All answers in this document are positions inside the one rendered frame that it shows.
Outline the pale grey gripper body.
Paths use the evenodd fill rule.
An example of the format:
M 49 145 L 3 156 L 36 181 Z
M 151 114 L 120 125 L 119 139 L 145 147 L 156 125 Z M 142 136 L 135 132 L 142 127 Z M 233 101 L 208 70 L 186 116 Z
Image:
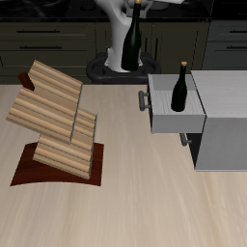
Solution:
M 132 17 L 134 11 L 135 0 L 125 0 L 125 8 L 126 8 L 126 16 Z M 147 12 L 152 5 L 151 0 L 141 0 L 141 8 L 140 8 L 140 18 L 146 18 Z

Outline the dark green wine bottle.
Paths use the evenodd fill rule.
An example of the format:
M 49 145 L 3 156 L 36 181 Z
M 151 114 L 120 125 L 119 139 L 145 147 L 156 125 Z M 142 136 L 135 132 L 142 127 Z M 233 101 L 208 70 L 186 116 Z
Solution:
M 178 82 L 176 83 L 172 93 L 171 108 L 175 112 L 182 112 L 185 108 L 187 97 L 187 86 L 185 83 L 186 66 L 186 62 L 180 63 Z
M 141 0 L 135 0 L 131 25 L 123 42 L 122 69 L 124 70 L 134 71 L 139 67 L 141 51 L 140 10 Z

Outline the grey open drawer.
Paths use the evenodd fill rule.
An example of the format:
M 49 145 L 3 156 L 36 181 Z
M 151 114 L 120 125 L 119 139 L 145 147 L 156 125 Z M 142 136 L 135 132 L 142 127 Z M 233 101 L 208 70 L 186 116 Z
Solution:
M 206 113 L 191 74 L 185 75 L 187 86 L 185 109 L 182 112 L 172 110 L 172 92 L 177 81 L 177 74 L 149 75 L 152 133 L 201 133 L 203 131 Z

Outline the dark kitchen cupboards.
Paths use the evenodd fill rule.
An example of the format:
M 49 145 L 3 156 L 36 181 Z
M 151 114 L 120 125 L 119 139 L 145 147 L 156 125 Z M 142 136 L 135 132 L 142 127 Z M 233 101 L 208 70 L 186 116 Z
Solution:
M 179 72 L 181 60 L 200 69 L 210 21 L 203 0 L 149 10 L 139 22 L 141 53 L 161 72 Z M 111 45 L 110 20 L 95 0 L 0 0 L 0 84 L 16 85 L 35 61 L 91 84 L 87 65 Z

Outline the grey cabinet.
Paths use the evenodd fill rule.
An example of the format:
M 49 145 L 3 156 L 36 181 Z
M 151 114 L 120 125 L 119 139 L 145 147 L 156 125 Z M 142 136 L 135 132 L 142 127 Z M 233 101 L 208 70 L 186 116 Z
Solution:
M 247 171 L 247 70 L 192 70 L 206 112 L 202 133 L 189 133 L 197 172 Z

